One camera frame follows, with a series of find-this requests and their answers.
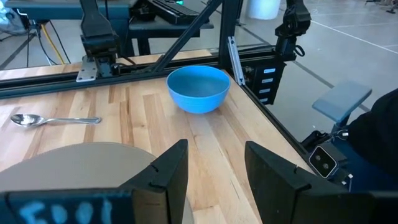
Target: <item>wood grain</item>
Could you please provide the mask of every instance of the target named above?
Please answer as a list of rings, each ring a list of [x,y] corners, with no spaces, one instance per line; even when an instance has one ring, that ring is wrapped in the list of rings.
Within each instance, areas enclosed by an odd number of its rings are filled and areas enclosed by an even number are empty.
[[[178,58],[204,55],[209,53],[184,52]],[[135,60],[151,62],[157,57]],[[24,74],[48,72],[34,68]],[[185,138],[189,142],[187,197],[196,222],[259,223],[246,177],[244,143],[256,141],[304,169],[310,168],[242,89],[234,81],[231,83],[225,102],[202,115],[179,109],[169,97],[164,78],[0,100],[0,170],[81,142],[121,142],[159,156]],[[47,118],[100,116],[103,121],[96,126],[48,124],[24,129],[10,122],[10,115],[15,113]]]

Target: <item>gray concrete floor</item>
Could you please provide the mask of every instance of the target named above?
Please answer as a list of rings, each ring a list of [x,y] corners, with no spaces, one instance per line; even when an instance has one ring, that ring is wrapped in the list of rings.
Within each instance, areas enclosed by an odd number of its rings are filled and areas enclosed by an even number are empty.
[[[339,82],[354,80],[373,89],[351,120],[371,108],[380,96],[398,87],[398,14],[388,14],[374,3],[365,5],[365,0],[304,1],[313,19],[307,34],[298,38],[306,56],[288,63],[275,103],[267,106],[298,140],[314,129],[331,129],[332,121],[313,110],[311,105]],[[271,21],[247,18],[246,2],[241,16],[245,25],[237,27],[235,33],[238,45],[275,44],[274,29],[282,22],[285,2],[282,0],[278,17]],[[200,0],[185,0],[185,5],[196,11],[205,7]],[[191,39],[183,50],[217,48],[221,15],[215,12],[210,19],[215,28],[203,30],[201,37]],[[72,63],[79,62],[84,55],[80,21],[53,23]],[[60,49],[53,29],[49,25],[47,29]],[[50,57],[58,62],[46,39],[42,40]],[[151,51],[165,52],[174,41],[151,39]],[[24,42],[26,37],[0,42],[0,66],[4,69],[25,67],[27,47],[14,54]],[[48,65],[48,62],[37,38],[33,38],[29,43],[29,66],[39,65]]]

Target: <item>blue bowl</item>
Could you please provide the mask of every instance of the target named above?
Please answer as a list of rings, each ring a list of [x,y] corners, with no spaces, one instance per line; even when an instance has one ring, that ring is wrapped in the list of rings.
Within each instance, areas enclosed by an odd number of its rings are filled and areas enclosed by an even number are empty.
[[[217,68],[194,65],[172,72],[166,84],[179,108],[203,114],[223,103],[231,82],[227,74]]]

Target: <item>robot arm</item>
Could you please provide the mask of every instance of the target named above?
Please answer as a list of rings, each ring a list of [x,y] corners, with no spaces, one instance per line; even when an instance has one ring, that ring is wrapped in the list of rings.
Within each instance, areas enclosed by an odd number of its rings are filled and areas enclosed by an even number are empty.
[[[286,3],[283,23],[275,29],[275,35],[278,36],[275,50],[283,57],[295,57],[295,53],[304,56],[303,49],[296,45],[296,41],[297,37],[305,34],[310,27],[310,12],[303,0],[286,0]]]
[[[111,77],[111,65],[119,53],[119,37],[111,23],[100,13],[96,0],[80,0],[83,9],[81,41],[86,51],[77,82],[92,81],[97,76]]]

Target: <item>metal spoon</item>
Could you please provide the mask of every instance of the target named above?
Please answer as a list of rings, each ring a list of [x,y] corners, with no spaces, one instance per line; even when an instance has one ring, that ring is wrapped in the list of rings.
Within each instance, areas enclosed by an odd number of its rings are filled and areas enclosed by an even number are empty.
[[[50,121],[61,121],[70,123],[81,123],[81,124],[98,124],[101,122],[101,118],[50,118],[45,119],[42,116],[36,114],[15,114],[11,116],[11,121],[24,128],[36,127],[45,124]]]

